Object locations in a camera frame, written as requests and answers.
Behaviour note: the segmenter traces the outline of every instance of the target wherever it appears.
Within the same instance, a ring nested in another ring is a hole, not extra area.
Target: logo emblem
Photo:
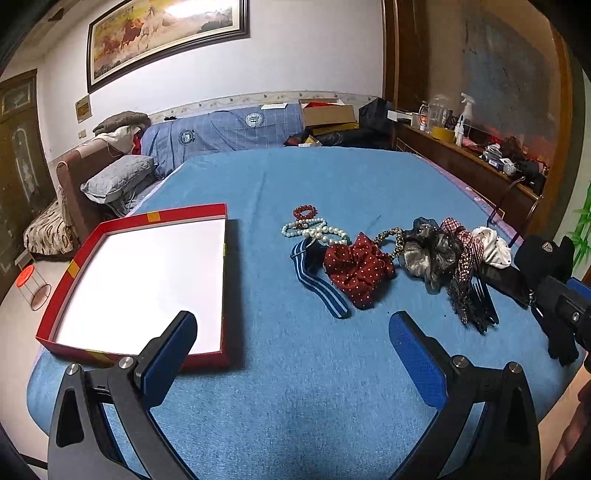
[[[183,130],[178,136],[178,141],[183,145],[188,145],[195,140],[195,132],[193,130]]]
[[[244,121],[249,127],[260,127],[262,125],[264,118],[260,113],[249,113]]]

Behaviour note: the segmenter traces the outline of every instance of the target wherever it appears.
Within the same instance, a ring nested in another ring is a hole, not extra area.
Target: plaid scrunchie
[[[441,231],[455,236],[464,250],[457,263],[452,281],[447,287],[447,293],[452,300],[453,311],[460,317],[462,323],[468,323],[466,305],[470,280],[475,268],[478,268],[484,255],[484,245],[455,218],[448,217],[441,223]]]

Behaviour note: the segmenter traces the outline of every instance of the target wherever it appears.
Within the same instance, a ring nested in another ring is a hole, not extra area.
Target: red bead bracelet
[[[294,217],[298,220],[312,220],[318,215],[318,210],[312,205],[302,205],[294,210]]]

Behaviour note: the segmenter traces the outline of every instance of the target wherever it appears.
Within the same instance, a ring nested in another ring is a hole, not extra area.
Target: painting
[[[91,116],[90,95],[86,95],[82,100],[76,102],[76,118],[78,119],[78,123],[81,123]]]
[[[248,0],[125,0],[91,23],[88,92],[152,61],[248,35]]]

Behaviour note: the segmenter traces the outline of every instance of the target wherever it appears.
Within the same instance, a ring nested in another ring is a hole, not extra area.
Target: cardboard box
[[[339,125],[328,125],[326,127],[315,127],[312,129],[312,135],[324,135],[332,134],[334,132],[344,132],[346,130],[358,130],[359,124],[339,124]]]
[[[306,107],[310,102],[337,103],[338,98],[314,98],[301,99],[302,116],[305,127],[317,127],[319,125],[352,124],[357,121],[353,105],[330,105]]]

